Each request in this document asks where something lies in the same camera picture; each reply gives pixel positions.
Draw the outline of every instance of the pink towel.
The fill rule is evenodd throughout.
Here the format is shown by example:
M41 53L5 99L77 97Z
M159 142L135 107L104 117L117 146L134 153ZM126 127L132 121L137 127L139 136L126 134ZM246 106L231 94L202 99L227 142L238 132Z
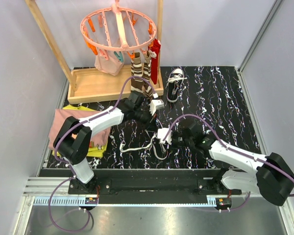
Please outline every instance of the pink towel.
M68 110L68 109L56 109L52 127L49 132L49 149L54 150L53 142L57 137L64 121L66 118L73 116L76 119L85 118L94 114L100 113L100 111L82 111L82 110ZM111 127L100 131L94 137L92 137L91 142L93 146L106 145L109 138Z

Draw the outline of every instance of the striped sock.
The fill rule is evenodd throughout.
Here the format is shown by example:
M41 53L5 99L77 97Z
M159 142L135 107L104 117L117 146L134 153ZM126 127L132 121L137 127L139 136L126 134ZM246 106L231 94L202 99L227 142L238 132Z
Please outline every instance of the striped sock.
M145 62L144 62L144 74L143 78L146 79L148 82L150 82L150 76L151 76L151 56L150 52L147 50L147 53L144 54ZM145 89L145 95L152 99L152 88L147 84L147 82L144 81L144 89Z
M135 58L131 60L131 74L132 76L143 77L141 54L135 53ZM137 91L143 93L143 80L132 78L131 79L131 91Z

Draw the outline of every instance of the yellow cloth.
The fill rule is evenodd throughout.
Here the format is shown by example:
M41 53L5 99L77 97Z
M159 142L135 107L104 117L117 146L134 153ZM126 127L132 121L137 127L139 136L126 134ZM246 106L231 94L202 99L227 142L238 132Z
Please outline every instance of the yellow cloth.
M86 108L84 106L74 107L72 105L65 106L65 107L63 107L63 109L94 111L93 109ZM106 145L104 145L104 146L95 146L93 148L89 148L88 149L88 153L87 153L87 157L102 158L103 157L103 153L107 149L107 145L108 145L108 143Z

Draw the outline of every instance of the wooden frame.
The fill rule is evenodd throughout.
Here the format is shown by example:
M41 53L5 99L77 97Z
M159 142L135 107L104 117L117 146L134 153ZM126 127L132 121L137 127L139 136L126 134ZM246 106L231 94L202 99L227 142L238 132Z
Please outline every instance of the wooden frame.
M68 101L71 104L78 104L118 99L124 81L131 76L130 66L125 65L117 76L100 72L95 68L71 71L36 3L36 0L25 1L70 83ZM158 0L158 40L161 40L162 33L162 10L163 0ZM160 64L160 55L158 56L158 64ZM155 88L158 95L163 95L164 88L160 69L158 70L158 83L154 85L151 81L151 84ZM125 87L122 96L128 97L129 94L130 83L128 83Z

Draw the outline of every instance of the teal clothespin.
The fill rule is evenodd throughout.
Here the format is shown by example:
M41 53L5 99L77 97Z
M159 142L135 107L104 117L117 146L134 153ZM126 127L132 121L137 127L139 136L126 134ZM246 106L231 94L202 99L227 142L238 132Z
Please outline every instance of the teal clothespin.
M119 52L117 53L116 51L114 52L114 55L117 57L117 59L123 63L124 62L124 59L123 59L123 56L122 56L122 52Z

